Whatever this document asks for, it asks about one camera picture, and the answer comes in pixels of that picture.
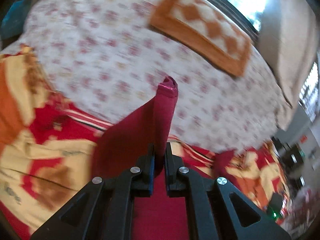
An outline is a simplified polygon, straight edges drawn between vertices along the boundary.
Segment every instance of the fabric fold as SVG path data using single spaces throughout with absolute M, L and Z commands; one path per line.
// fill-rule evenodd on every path
M 118 176 L 134 166 L 139 156 L 147 154 L 149 143 L 155 145 L 155 169 L 159 173 L 177 100 L 178 85 L 172 77 L 166 77 L 154 98 L 99 138 L 92 155 L 92 176 Z

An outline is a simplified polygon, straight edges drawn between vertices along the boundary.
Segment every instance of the red cloth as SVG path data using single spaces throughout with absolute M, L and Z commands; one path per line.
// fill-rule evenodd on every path
M 154 143 L 155 169 L 161 171 L 173 112 L 178 100 L 178 85 L 166 77 L 156 96 L 109 128 L 97 142 L 92 156 L 92 176 L 112 178 L 135 165 Z
M 231 162 L 232 158 L 235 156 L 235 150 L 227 150 L 220 154 L 215 155 L 214 159 L 214 174 L 215 177 L 225 177 L 228 179 L 233 185 L 235 185 L 239 190 L 241 190 L 240 185 L 238 184 L 236 178 L 230 175 L 226 171 L 226 167 Z
M 159 84 L 153 99 L 109 128 L 99 139 L 93 154 L 92 176 L 110 178 L 119 175 L 147 153 L 151 142 L 155 144 L 156 163 L 163 163 L 177 98 L 177 84 L 168 77 Z M 150 198 L 135 198 L 132 239 L 189 239 L 185 200 L 167 196 L 164 171 L 154 179 L 154 192 Z

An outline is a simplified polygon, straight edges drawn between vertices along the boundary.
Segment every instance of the white wall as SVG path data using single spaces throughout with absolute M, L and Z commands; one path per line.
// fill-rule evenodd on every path
M 310 127 L 310 130 L 312 131 L 318 144 L 320 145 L 320 118 L 319 117 L 316 118 L 316 120 L 313 122 L 312 126 Z
M 311 121 L 308 115 L 302 109 L 302 107 L 298 105 L 297 110 L 287 130 L 284 131 L 279 129 L 274 136 L 275 138 L 278 138 L 282 144 L 288 143 L 289 145 L 292 145 L 299 140 L 303 133 L 309 128 L 310 124 Z
M 302 167 L 291 173 L 290 177 L 297 179 L 302 176 L 306 185 L 311 186 L 314 189 L 320 189 L 320 166 L 316 170 L 313 170 L 312 168 L 312 165 L 320 158 L 320 147 L 310 129 L 307 129 L 305 135 L 308 138 L 307 141 L 305 143 L 299 143 L 301 150 L 306 155 L 304 164 Z M 313 149 L 316 149 L 315 160 L 309 158 Z

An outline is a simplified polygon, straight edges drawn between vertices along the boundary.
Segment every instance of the white floral bedsheet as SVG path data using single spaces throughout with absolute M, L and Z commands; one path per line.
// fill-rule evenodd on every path
M 254 47 L 244 77 L 232 79 L 148 29 L 157 1 L 42 0 L 17 43 L 35 47 L 57 90 L 113 123 L 150 100 L 168 74 L 179 86 L 171 133 L 189 144 L 257 147 L 286 125 L 290 109 Z

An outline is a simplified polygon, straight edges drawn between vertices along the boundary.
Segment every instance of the pillowcase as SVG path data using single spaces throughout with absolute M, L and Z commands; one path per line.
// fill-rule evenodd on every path
M 233 76 L 244 73 L 251 39 L 204 0 L 162 0 L 150 25 L 189 46 Z

